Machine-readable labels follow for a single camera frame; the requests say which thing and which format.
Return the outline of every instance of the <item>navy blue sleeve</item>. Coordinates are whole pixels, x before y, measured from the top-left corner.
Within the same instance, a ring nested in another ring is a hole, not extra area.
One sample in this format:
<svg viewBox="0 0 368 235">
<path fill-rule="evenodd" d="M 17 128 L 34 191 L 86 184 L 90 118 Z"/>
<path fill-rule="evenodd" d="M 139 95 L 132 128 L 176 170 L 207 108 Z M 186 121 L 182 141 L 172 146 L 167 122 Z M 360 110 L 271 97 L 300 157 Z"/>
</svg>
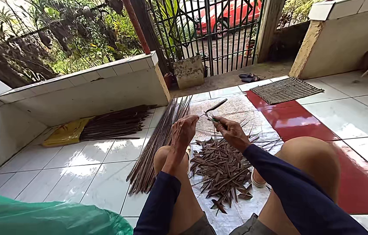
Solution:
<svg viewBox="0 0 368 235">
<path fill-rule="evenodd" d="M 300 234 L 368 234 L 298 168 L 254 144 L 243 152 L 243 156 L 272 186 L 286 215 Z"/>
<path fill-rule="evenodd" d="M 159 172 L 133 234 L 167 234 L 180 190 L 181 182 L 176 177 L 163 171 Z"/>
</svg>

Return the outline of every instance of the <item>slipper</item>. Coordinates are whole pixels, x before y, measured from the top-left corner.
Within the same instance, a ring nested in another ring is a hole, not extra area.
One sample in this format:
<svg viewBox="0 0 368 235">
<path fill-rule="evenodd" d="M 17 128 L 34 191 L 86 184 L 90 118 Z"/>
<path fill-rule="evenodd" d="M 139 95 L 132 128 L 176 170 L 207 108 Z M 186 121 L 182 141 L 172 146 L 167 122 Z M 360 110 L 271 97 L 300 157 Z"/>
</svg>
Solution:
<svg viewBox="0 0 368 235">
<path fill-rule="evenodd" d="M 188 154 L 188 170 L 187 170 L 187 174 L 189 174 L 190 173 L 191 145 L 187 146 L 187 149 L 185 150 L 185 152 Z"/>
<path fill-rule="evenodd" d="M 255 171 L 255 169 L 252 171 L 252 174 L 251 174 L 251 180 L 252 180 L 252 183 L 253 183 L 256 187 L 258 187 L 258 188 L 263 188 L 263 187 L 265 187 L 266 182 L 265 182 L 265 183 L 263 183 L 263 184 L 260 184 L 260 183 L 258 183 L 258 182 L 256 182 L 256 181 L 254 180 L 254 171 Z"/>
<path fill-rule="evenodd" d="M 254 77 L 254 74 L 239 74 L 239 78 Z"/>
<path fill-rule="evenodd" d="M 246 78 L 242 78 L 242 82 L 258 82 L 261 81 L 262 79 L 260 79 L 258 76 L 254 76 L 254 77 L 246 77 Z"/>
</svg>

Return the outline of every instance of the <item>bundle of sticks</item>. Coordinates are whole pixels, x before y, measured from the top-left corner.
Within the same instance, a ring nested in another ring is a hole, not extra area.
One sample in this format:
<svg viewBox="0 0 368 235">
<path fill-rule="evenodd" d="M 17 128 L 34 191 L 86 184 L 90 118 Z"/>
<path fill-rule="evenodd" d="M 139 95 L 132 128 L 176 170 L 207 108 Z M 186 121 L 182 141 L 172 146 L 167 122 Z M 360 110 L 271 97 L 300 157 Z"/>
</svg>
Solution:
<svg viewBox="0 0 368 235">
<path fill-rule="evenodd" d="M 155 183 L 153 157 L 156 151 L 171 144 L 171 126 L 178 119 L 189 114 L 191 97 L 183 98 L 177 104 L 177 98 L 170 101 L 148 143 L 144 146 L 138 160 L 129 173 L 126 181 L 130 181 L 129 194 L 149 193 Z"/>
<path fill-rule="evenodd" d="M 135 134 L 142 130 L 143 121 L 150 114 L 149 110 L 155 106 L 143 104 L 96 116 L 84 126 L 80 141 L 122 139 L 120 136 Z"/>
</svg>

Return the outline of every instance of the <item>woven mat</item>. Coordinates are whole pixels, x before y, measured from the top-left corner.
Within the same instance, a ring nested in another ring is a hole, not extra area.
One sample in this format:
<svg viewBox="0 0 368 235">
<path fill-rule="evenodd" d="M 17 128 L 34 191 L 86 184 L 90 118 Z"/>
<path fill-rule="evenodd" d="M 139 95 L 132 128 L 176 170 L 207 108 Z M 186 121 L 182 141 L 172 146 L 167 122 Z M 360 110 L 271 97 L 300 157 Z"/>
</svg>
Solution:
<svg viewBox="0 0 368 235">
<path fill-rule="evenodd" d="M 289 77 L 277 82 L 254 87 L 251 91 L 268 104 L 279 104 L 324 92 L 325 90 L 316 88 L 303 80 Z"/>
</svg>

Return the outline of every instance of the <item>shorts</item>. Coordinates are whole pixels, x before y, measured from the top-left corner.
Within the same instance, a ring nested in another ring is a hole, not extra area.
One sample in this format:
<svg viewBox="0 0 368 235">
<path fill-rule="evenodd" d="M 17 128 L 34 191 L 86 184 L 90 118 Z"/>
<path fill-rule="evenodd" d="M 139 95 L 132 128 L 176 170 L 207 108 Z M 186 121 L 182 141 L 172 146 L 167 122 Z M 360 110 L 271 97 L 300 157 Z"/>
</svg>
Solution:
<svg viewBox="0 0 368 235">
<path fill-rule="evenodd" d="M 204 213 L 201 219 L 180 235 L 216 235 L 216 232 L 208 222 L 206 213 Z M 276 235 L 276 233 L 262 224 L 254 213 L 247 222 L 235 228 L 229 235 Z"/>
</svg>

